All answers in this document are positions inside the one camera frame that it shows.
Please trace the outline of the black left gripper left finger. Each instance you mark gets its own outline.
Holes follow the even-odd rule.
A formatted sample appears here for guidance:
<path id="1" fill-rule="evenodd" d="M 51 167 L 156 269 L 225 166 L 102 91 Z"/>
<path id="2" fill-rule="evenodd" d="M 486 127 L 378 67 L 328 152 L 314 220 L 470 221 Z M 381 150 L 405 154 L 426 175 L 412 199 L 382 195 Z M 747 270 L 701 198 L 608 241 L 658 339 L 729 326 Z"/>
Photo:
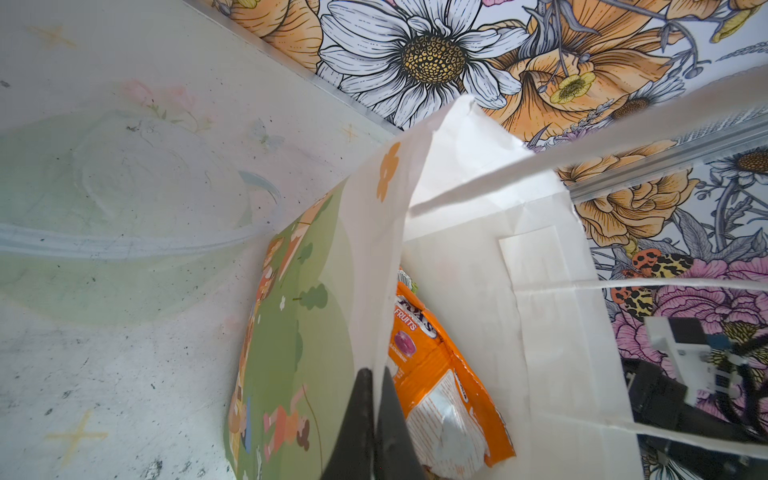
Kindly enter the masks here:
<path id="1" fill-rule="evenodd" d="M 357 372 L 330 460 L 321 480 L 369 480 L 374 450 L 373 375 Z"/>

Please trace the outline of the white paper bag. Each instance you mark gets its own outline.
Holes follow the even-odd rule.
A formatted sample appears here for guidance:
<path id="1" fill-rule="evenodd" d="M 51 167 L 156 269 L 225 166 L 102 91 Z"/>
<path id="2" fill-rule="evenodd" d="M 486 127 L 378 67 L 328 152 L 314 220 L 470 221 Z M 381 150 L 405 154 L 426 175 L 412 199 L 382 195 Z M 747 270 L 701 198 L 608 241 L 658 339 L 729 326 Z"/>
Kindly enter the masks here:
<path id="1" fill-rule="evenodd" d="M 753 68 L 605 131 L 541 153 L 463 96 L 377 150 L 267 245 L 225 425 L 237 479 L 320 479 L 357 372 L 373 375 L 374 438 L 398 282 L 438 319 L 480 378 L 516 456 L 470 479 L 763 479 L 765 456 L 646 450 L 624 359 L 656 364 L 714 414 L 712 373 L 747 363 L 767 322 L 732 342 L 681 306 L 696 293 L 767 307 L 764 235 L 753 257 L 712 247 L 675 213 L 687 245 L 636 277 L 598 276 L 556 169 L 660 140 L 767 102 Z"/>

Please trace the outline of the orange snack packet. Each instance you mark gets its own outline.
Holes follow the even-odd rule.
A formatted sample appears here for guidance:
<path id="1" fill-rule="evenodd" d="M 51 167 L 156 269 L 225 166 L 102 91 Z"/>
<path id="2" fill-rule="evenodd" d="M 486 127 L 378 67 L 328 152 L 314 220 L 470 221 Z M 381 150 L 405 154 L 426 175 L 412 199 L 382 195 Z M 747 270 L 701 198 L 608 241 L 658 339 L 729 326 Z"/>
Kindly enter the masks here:
<path id="1" fill-rule="evenodd" d="M 397 283 L 388 368 L 420 464 L 470 479 L 516 456 L 503 417 L 436 316 Z"/>

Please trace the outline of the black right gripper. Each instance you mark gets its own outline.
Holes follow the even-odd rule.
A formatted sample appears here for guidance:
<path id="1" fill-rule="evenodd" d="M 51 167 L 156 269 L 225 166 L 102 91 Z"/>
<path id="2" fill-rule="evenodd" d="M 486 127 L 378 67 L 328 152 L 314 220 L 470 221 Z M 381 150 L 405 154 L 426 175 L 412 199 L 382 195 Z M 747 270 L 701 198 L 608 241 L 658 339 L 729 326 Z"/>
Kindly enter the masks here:
<path id="1" fill-rule="evenodd" d="M 761 401 L 767 383 L 758 383 L 749 365 L 725 358 L 712 373 L 716 412 L 687 400 L 690 389 L 656 364 L 624 359 L 623 373 L 633 418 L 646 450 L 664 456 L 765 456 L 767 426 Z"/>

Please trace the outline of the aluminium right corner post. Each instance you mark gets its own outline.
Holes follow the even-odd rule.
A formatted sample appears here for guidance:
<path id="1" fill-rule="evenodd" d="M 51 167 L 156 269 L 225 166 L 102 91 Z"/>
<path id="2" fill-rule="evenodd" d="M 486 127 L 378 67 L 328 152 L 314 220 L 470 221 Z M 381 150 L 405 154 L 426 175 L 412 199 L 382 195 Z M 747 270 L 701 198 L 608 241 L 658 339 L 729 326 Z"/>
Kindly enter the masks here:
<path id="1" fill-rule="evenodd" d="M 718 160 L 744 150 L 767 145 L 767 115 L 732 116 L 683 135 L 681 143 L 657 154 L 568 188 L 571 200 L 582 203 L 602 195 L 653 180 L 700 163 Z"/>

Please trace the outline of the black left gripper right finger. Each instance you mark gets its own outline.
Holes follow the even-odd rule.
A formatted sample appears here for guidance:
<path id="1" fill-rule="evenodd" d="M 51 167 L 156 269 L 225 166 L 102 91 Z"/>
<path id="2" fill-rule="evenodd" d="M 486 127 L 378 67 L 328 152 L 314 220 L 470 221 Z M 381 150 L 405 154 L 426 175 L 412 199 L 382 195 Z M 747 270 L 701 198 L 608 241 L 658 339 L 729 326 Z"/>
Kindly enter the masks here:
<path id="1" fill-rule="evenodd" d="M 384 370 L 374 440 L 374 478 L 376 480 L 426 479 L 425 470 L 412 444 L 388 368 Z"/>

